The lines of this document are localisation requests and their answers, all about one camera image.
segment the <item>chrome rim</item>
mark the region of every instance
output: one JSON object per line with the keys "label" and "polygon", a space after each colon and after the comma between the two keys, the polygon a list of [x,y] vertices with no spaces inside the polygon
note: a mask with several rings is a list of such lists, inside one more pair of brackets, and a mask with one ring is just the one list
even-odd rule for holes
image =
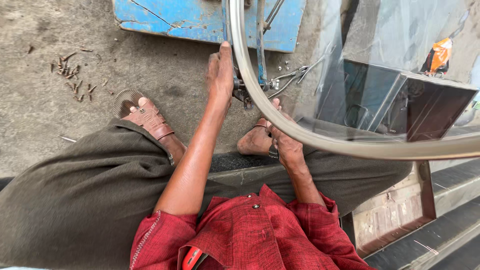
{"label": "chrome rim", "polygon": [[244,0],[230,0],[230,25],[233,49],[246,88],[258,109],[278,129],[316,149],[378,160],[439,160],[480,156],[480,135],[464,135],[442,140],[398,142],[352,142],[327,137],[287,120],[271,104],[260,88],[247,49]]}

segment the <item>blue wooden plank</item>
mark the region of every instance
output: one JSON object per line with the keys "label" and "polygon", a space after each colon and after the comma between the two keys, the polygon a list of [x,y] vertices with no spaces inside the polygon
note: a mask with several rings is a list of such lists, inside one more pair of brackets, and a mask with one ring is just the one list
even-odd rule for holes
{"label": "blue wooden plank", "polygon": [[[266,0],[265,17],[276,0]],[[245,9],[247,45],[256,47],[256,1]],[[306,0],[285,0],[264,36],[266,50],[295,50]],[[219,1],[210,0],[113,0],[115,16],[125,30],[190,39],[223,41],[222,11]]]}

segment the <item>person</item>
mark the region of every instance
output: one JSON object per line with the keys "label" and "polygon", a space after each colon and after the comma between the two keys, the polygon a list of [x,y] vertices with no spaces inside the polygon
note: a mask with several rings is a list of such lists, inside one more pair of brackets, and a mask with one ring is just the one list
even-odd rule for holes
{"label": "person", "polygon": [[338,218],[401,181],[411,162],[311,149],[261,118],[238,149],[267,155],[273,144],[285,170],[249,184],[208,180],[231,67],[224,42],[210,57],[208,103],[188,148],[141,98],[129,116],[18,175],[0,192],[0,262],[182,269],[201,252],[198,269],[371,269]]}

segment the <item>bare foot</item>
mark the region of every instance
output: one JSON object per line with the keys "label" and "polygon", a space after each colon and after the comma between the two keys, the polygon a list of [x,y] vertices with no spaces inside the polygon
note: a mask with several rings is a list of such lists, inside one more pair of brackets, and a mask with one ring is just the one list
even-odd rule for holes
{"label": "bare foot", "polygon": [[[272,101],[275,108],[279,107],[280,100]],[[242,155],[265,155],[272,145],[272,138],[268,136],[266,128],[255,126],[237,142],[237,149]]]}
{"label": "bare foot", "polygon": [[[147,98],[140,98],[138,100],[138,105],[141,107],[147,103]],[[136,107],[131,107],[130,111],[132,113],[136,112],[138,109]],[[168,134],[158,140],[165,148],[172,154],[173,161],[175,162],[174,166],[180,163],[180,160],[183,158],[183,154],[187,151],[187,147],[178,140],[174,133]]]}

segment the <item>red shirt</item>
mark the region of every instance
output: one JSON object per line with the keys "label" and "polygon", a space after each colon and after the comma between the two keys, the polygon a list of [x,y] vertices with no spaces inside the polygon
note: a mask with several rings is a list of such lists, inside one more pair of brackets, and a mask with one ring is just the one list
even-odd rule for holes
{"label": "red shirt", "polygon": [[158,211],[140,223],[130,270],[181,270],[191,246],[209,255],[198,269],[373,269],[340,228],[335,201],[320,195],[327,207],[286,204],[266,185],[259,196],[213,197],[198,225],[197,215]]}

